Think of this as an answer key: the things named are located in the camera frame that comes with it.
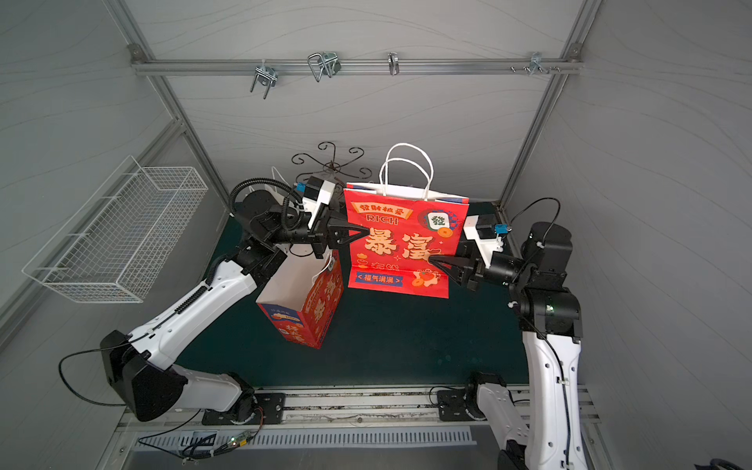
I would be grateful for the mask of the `red RICH paper bag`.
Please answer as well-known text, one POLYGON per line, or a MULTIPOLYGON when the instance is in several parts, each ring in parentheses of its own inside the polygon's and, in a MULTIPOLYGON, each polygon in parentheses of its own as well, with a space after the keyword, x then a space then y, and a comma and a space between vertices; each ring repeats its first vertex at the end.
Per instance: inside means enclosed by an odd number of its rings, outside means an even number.
POLYGON ((456 254, 469 199, 432 190, 434 174, 425 151, 398 143, 387 152, 377 183, 347 184, 348 222, 365 228, 365 236, 350 244, 349 288, 448 297, 448 278, 429 259, 456 254), (391 183, 389 170, 399 163, 417 168, 423 186, 391 183))

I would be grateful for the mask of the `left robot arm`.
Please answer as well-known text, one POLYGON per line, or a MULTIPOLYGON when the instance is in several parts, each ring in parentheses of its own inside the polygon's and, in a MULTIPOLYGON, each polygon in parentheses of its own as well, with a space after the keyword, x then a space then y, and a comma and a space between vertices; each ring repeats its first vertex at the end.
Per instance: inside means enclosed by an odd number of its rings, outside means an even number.
POLYGON ((341 254, 366 237, 333 205, 334 183, 310 177, 293 188, 270 178, 239 183, 230 194, 241 240, 206 278, 147 323, 100 343, 106 378, 141 422, 176 409, 224 412, 245 423, 256 407, 253 387, 235 372, 178 365, 183 351, 226 311, 254 296, 287 338, 318 348, 344 292, 341 254))

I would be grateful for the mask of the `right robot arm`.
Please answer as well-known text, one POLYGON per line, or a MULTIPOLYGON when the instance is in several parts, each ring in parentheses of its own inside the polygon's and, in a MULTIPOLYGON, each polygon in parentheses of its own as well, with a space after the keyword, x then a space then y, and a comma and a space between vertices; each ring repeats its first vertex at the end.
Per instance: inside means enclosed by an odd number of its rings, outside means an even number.
POLYGON ((468 217, 455 256, 432 256, 432 266, 457 285, 507 287, 519 319, 528 370, 530 415, 524 418, 497 374, 472 373, 462 393, 438 395, 442 419, 463 413, 486 422, 499 446, 501 469, 585 469, 579 359, 582 308, 564 285, 573 252, 569 230, 536 222, 518 257, 506 244, 510 227, 491 215, 468 217))

